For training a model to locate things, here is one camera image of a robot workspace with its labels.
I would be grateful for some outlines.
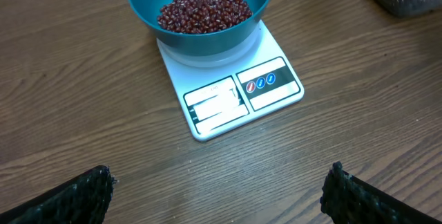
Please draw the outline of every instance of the tabletop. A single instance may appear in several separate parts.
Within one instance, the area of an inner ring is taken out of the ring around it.
[[[127,0],[0,0],[0,212],[94,167],[105,223],[331,223],[333,162],[442,220],[442,11],[271,0],[301,102],[195,141]]]

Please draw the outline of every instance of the white digital scale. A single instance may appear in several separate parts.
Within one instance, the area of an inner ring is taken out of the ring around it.
[[[293,104],[304,87],[262,21],[236,47],[186,56],[157,40],[193,136],[207,141]]]

